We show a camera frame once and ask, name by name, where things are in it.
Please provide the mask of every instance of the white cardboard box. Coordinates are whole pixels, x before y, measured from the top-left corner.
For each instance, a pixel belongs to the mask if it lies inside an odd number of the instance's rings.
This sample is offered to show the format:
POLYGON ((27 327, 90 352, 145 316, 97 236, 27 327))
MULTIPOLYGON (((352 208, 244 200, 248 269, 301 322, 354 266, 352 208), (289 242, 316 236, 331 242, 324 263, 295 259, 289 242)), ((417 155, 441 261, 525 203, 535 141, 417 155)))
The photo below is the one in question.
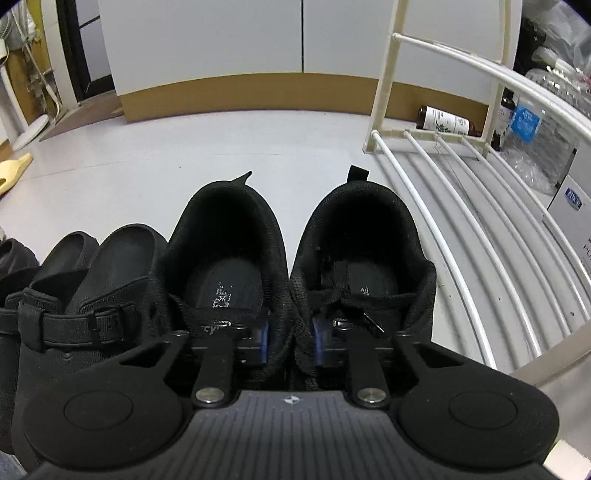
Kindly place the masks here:
POLYGON ((567 175, 548 207, 587 270, 591 273, 591 199, 567 175))

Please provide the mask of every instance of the blue sticker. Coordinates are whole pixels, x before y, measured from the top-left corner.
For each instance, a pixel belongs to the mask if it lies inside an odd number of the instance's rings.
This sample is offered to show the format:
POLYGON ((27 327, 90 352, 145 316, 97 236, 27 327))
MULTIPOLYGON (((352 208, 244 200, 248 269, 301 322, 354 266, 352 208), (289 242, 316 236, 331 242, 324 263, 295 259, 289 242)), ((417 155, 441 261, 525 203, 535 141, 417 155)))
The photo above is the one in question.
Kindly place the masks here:
POLYGON ((511 121, 511 129, 524 141, 530 143, 538 131, 540 117, 523 105, 517 105, 511 121))
POLYGON ((573 191, 573 189, 570 189, 570 188, 566 189, 566 192, 564 192, 564 196, 566 197, 566 199, 569 201, 569 203, 573 206, 573 208, 575 210, 579 210, 581 208, 581 205, 583 204, 583 202, 581 202, 581 199, 573 191))

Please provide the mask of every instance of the gray gripper base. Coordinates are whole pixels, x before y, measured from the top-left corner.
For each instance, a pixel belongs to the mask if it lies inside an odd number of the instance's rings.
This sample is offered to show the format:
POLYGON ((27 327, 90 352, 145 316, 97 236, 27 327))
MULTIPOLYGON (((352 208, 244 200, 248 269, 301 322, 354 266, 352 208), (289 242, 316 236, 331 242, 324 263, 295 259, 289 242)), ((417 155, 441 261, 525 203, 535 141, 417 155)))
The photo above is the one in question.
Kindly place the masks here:
POLYGON ((461 472, 407 445, 388 416, 356 408, 341 392, 244 391, 220 410, 200 410, 168 450, 110 472, 45 463, 29 480, 555 480, 544 467, 461 472))

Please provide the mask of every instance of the yellow plastic object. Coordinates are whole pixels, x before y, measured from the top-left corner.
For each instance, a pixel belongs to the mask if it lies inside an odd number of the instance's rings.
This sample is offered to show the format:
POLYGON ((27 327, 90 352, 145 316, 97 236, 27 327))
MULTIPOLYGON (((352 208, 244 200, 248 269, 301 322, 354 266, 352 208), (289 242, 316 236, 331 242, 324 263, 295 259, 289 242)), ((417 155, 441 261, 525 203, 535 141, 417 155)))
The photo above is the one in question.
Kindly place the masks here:
POLYGON ((27 153, 18 160, 0 162, 0 195, 5 194, 16 185, 32 161, 33 156, 27 153))

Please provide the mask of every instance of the brown bottle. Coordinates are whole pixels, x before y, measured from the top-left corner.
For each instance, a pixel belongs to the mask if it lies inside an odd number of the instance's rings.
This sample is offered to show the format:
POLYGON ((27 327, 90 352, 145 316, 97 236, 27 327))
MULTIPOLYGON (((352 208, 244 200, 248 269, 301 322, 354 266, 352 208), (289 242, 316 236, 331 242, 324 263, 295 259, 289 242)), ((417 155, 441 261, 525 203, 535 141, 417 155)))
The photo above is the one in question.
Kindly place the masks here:
POLYGON ((417 115, 417 129, 479 137, 481 133, 470 121, 453 113, 423 105, 417 115))

